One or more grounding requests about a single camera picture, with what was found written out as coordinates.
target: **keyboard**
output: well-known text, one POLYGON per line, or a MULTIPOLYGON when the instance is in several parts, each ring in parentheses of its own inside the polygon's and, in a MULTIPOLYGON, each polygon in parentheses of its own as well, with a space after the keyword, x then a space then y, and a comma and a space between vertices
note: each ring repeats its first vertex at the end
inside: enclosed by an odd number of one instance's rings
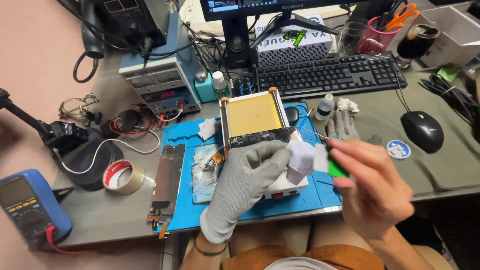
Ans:
POLYGON ((257 68, 259 91, 276 86, 282 101, 335 95, 373 92, 398 88, 395 72, 402 88, 407 81, 396 65, 393 53, 352 55, 325 60, 257 68))

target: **black wrist band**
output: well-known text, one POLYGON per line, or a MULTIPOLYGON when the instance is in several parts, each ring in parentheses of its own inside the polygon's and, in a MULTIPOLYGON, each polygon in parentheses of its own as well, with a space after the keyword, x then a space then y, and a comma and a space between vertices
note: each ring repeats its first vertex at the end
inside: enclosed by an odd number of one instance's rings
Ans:
POLYGON ((225 249, 227 249, 227 244, 225 244, 225 247, 222 249, 222 251, 218 251, 218 252, 205 252, 205 251, 200 250, 200 249, 197 247, 197 240, 195 240, 195 241, 193 242, 193 247, 195 247, 195 249, 196 249, 200 254, 202 254, 203 256, 214 257, 214 256, 221 255, 221 254, 225 251, 225 249))

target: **desk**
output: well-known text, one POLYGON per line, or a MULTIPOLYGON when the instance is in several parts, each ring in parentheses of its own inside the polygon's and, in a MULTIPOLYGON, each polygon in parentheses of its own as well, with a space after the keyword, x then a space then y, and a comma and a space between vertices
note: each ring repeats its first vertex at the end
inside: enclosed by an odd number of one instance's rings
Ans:
MULTIPOLYGON (((434 5, 427 0, 414 0, 412 2, 415 2, 420 10, 427 10, 434 7, 434 5)), ((333 27, 344 23, 346 19, 347 16, 344 15, 326 19, 325 23, 327 26, 333 27)), ((394 41, 390 44, 390 50, 395 52, 396 46, 403 37, 405 31, 406 29, 402 29, 402 32, 395 37, 394 41)), ((140 102, 140 98, 118 75, 118 68, 122 56, 122 53, 107 55, 92 90, 93 94, 101 100, 100 103, 95 104, 95 106, 92 107, 92 110, 95 111, 95 109, 97 109, 102 111, 105 119, 112 119, 120 111, 130 108, 130 104, 140 102)), ((410 71, 416 71, 421 68, 421 63, 414 62, 410 71)), ((181 121, 186 122, 203 118, 212 118, 218 115, 218 103, 210 102, 203 104, 200 112, 187 114, 181 118, 181 121)), ((157 131, 156 133, 160 137, 162 136, 161 131, 157 131)), ((151 149, 156 143, 156 139, 149 134, 121 136, 120 139, 133 144, 139 149, 151 149)), ((114 195, 107 192, 105 189, 96 192, 75 189, 70 195, 68 195, 61 203, 61 206, 67 214, 72 217, 73 230, 70 236, 59 246, 83 245, 88 243, 152 236, 152 227, 149 223, 145 222, 145 218, 160 155, 160 150, 149 155, 142 155, 130 150, 124 151, 124 158, 141 164, 144 167, 146 174, 145 181, 141 188, 130 195, 114 195)), ((71 185, 70 180, 60 172, 53 188, 62 188, 71 185)), ((480 192, 480 187, 417 196, 413 200, 419 201, 478 192, 480 192)), ((340 210, 341 207, 315 209, 267 218, 240 221, 239 224, 291 219, 340 210)))

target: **human hand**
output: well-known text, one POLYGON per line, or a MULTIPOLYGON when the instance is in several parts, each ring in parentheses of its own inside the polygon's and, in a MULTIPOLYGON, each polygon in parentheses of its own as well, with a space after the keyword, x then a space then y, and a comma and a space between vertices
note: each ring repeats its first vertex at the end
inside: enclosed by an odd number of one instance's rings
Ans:
POLYGON ((228 151, 210 205, 200 216, 208 241, 219 244, 231 237, 239 216, 250 210, 285 170, 291 155, 286 146, 281 141, 265 141, 228 151))
POLYGON ((337 136, 341 140, 360 140, 360 136, 353 124, 353 117, 350 116, 350 112, 347 109, 336 110, 333 119, 328 120, 327 136, 329 138, 337 136))
POLYGON ((343 218, 367 242, 414 213, 413 192, 402 180, 384 147, 359 140, 330 139, 330 154, 354 179, 337 177, 343 218))

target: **white bottle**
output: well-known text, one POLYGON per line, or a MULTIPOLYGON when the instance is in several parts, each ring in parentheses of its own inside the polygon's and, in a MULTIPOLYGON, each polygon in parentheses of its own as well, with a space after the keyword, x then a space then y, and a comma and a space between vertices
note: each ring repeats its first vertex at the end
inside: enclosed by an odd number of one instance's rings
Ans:
POLYGON ((332 92, 330 92, 320 101, 320 103, 318 103, 315 117, 320 121, 327 120, 328 115, 333 109, 333 105, 333 95, 332 92))
POLYGON ((222 97, 230 97, 230 90, 228 89, 228 83, 223 78, 221 71, 215 71, 212 74, 213 88, 216 91, 216 97, 221 99, 222 97))

